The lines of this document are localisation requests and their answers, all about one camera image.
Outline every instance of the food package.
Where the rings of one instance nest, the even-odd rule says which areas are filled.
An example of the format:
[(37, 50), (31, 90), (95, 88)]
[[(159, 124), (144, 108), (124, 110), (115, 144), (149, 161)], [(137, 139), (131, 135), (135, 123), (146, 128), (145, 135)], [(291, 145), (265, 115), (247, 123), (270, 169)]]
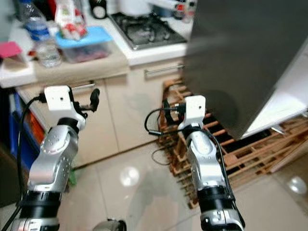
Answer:
[(80, 40), (87, 34), (86, 23), (74, 0), (57, 0), (55, 22), (65, 39)]

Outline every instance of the red object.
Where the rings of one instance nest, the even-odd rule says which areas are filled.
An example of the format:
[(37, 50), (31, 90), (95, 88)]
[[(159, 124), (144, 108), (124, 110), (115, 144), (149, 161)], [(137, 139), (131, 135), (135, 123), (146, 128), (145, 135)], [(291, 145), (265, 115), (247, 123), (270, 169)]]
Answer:
[(77, 32), (78, 32), (81, 36), (83, 36), (83, 35), (85, 35), (85, 34), (87, 33), (87, 30), (86, 30), (83, 26), (77, 26), (77, 27), (76, 27), (76, 30), (77, 30)]
[(29, 56), (33, 56), (33, 57), (36, 57), (37, 52), (36, 52), (36, 51), (29, 51), (29, 52), (28, 52), (28, 55), (29, 55)]
[(32, 114), (32, 112), (30, 112), (30, 114), (27, 115), (27, 117), (28, 117), (28, 120), (27, 120), (28, 124), (31, 127), (34, 137), (36, 138), (38, 143), (41, 143), (44, 139), (43, 128), (41, 127), (41, 125), (39, 124), (35, 116)]
[(49, 5), (50, 11), (53, 15), (53, 19), (54, 19), (55, 15), (56, 15), (56, 9), (57, 9), (56, 1), (55, 0), (48, 0), (48, 5)]
[(77, 8), (75, 9), (75, 15), (76, 16), (80, 16), (81, 15), (80, 11)]
[(184, 11), (184, 4), (178, 4), (177, 11)]
[(66, 24), (64, 28), (67, 29), (69, 32), (72, 32), (72, 31), (75, 31), (75, 30), (76, 30), (75, 25), (72, 24), (72, 23)]
[(0, 56), (2, 59), (18, 55), (22, 52), (15, 42), (0, 43)]

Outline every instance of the white floor tile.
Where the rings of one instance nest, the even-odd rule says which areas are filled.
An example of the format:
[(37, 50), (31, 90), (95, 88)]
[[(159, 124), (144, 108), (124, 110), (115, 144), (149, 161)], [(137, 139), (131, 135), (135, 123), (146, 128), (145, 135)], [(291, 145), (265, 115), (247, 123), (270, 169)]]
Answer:
[(107, 218), (95, 167), (77, 170), (75, 174), (77, 185), (63, 195), (59, 208), (60, 231), (90, 231)]
[(272, 176), (234, 190), (247, 231), (305, 231), (308, 218)]
[(193, 217), (182, 221), (167, 231), (202, 231), (200, 225), (200, 215), (194, 215)]
[[(129, 231), (160, 231), (197, 214), (200, 210), (190, 210), (183, 191), (171, 175), (168, 167), (160, 166), (151, 159), (155, 143), (132, 150), (126, 154), (96, 164), (102, 191), (106, 201), (108, 217), (123, 218)], [(127, 168), (135, 185), (124, 186), (121, 176)]]
[(299, 176), (306, 184), (308, 184), (308, 154), (304, 155), (295, 162), (285, 166), (278, 172), (273, 174), (273, 177), (280, 183), (280, 185), (290, 194), (293, 200), (302, 208), (308, 216), (308, 193), (301, 195), (293, 192), (289, 186), (289, 181)]
[(3, 208), (0, 208), (0, 228), (2, 229), (5, 223), (8, 221), (12, 213), (15, 211), (16, 206), (15, 204), (11, 204), (8, 206), (5, 206)]

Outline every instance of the drawer handle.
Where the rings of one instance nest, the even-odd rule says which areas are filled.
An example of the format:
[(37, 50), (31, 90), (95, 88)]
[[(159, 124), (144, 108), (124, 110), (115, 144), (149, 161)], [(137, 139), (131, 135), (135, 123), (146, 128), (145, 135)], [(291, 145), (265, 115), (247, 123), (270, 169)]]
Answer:
[(72, 88), (72, 90), (80, 90), (80, 89), (85, 89), (85, 88), (93, 88), (94, 86), (95, 86), (95, 83), (90, 83), (90, 84), (74, 87), (74, 88)]
[(146, 79), (150, 78), (149, 75), (151, 74), (155, 74), (155, 73), (159, 73), (159, 72), (164, 72), (164, 71), (168, 71), (168, 70), (172, 70), (172, 69), (183, 69), (185, 65), (183, 64), (179, 64), (177, 66), (170, 66), (170, 67), (166, 67), (166, 68), (162, 68), (162, 69), (158, 69), (158, 70), (154, 70), (154, 71), (148, 71), (148, 70), (144, 70), (144, 77)]

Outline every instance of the stove burner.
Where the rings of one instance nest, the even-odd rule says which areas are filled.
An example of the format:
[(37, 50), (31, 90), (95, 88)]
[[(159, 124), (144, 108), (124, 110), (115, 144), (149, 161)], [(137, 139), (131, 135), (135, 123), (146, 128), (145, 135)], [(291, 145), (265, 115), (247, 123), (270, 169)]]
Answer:
[(109, 17), (134, 50), (186, 42), (155, 14), (131, 17), (116, 13)]

